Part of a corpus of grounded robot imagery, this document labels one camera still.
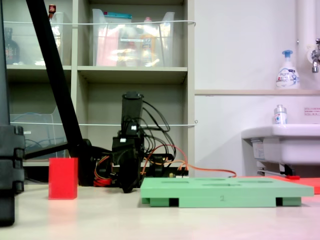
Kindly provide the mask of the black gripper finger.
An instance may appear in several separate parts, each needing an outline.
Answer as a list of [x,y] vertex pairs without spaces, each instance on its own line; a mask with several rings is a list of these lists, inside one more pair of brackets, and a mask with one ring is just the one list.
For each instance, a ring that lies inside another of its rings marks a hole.
[[132,192],[134,188],[140,186],[140,169],[141,169],[141,162],[139,160],[135,160],[130,163],[129,165],[129,180],[128,180],[128,187],[127,191]]
[[127,179],[127,173],[129,171],[127,170],[126,157],[128,152],[128,149],[116,152],[114,154],[115,160],[113,161],[115,165],[119,165],[117,172],[117,183],[124,193],[131,192],[130,183]]

